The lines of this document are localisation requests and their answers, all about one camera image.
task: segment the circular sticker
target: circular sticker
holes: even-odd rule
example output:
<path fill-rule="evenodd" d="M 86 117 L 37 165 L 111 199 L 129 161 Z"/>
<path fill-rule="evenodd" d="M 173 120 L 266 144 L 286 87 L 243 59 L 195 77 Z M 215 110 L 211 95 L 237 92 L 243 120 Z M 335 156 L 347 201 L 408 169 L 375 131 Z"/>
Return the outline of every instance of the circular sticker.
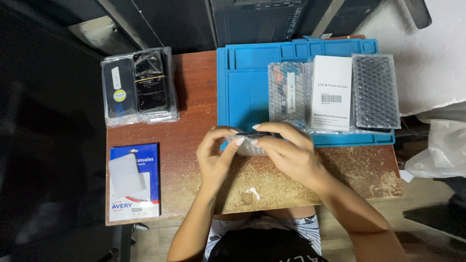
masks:
<path fill-rule="evenodd" d="M 117 90 L 113 93 L 113 99 L 117 102 L 121 102 L 126 98 L 126 92 L 124 90 Z"/>

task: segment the yellow rubber band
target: yellow rubber band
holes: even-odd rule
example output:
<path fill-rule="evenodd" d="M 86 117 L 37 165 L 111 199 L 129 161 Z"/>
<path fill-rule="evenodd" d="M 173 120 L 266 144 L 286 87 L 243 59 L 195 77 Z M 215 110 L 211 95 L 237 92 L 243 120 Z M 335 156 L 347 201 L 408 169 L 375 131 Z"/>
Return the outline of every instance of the yellow rubber band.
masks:
<path fill-rule="evenodd" d="M 150 79 L 154 79 L 154 78 L 161 78 L 161 77 L 165 77 L 165 76 L 155 76 L 155 77 L 151 77 L 151 78 L 136 80 L 135 82 L 141 82 L 141 81 L 150 80 Z"/>

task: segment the floor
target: floor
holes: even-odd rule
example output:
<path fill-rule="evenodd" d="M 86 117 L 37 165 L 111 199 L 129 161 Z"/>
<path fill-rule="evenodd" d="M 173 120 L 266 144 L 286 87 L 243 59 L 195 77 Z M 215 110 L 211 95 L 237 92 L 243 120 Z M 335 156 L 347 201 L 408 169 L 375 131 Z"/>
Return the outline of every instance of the floor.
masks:
<path fill-rule="evenodd" d="M 415 178 L 405 183 L 404 197 L 372 200 L 371 204 L 382 213 L 397 231 L 403 247 L 411 260 L 417 261 L 466 261 L 466 252 L 455 255 L 452 241 L 432 229 L 425 228 L 403 218 L 402 212 L 417 207 L 445 203 L 453 194 L 444 183 L 432 179 Z M 317 206 L 322 253 L 330 262 L 355 262 L 350 239 L 325 206 Z M 170 242 L 182 219 L 148 222 L 147 232 L 133 234 L 136 244 L 131 248 L 131 262 L 164 262 Z"/>

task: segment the white manicured nail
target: white manicured nail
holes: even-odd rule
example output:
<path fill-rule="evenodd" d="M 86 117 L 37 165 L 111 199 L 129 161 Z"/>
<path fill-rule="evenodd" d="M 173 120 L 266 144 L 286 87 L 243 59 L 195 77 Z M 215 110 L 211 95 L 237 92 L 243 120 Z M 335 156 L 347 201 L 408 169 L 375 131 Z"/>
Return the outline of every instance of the white manicured nail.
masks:
<path fill-rule="evenodd" d="M 243 142 L 244 142 L 245 139 L 246 139 L 246 138 L 240 138 L 240 139 L 238 139 L 238 140 L 236 141 L 236 145 L 237 145 L 237 146 L 240 146 L 241 144 L 243 144 Z"/>

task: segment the shorts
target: shorts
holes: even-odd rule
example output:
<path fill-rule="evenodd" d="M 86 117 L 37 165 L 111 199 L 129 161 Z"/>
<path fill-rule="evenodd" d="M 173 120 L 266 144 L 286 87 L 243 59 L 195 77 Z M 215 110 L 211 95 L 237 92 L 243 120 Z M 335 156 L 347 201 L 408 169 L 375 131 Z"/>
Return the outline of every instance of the shorts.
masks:
<path fill-rule="evenodd" d="M 312 245 L 312 249 L 318 255 L 322 255 L 317 215 L 298 219 L 275 219 L 266 215 L 260 215 L 250 219 L 236 221 L 212 219 L 209 237 L 207 238 L 206 251 L 204 252 L 205 260 L 207 261 L 213 247 L 226 232 L 245 228 L 294 230 L 299 233 L 300 237 L 309 241 L 309 244 Z"/>

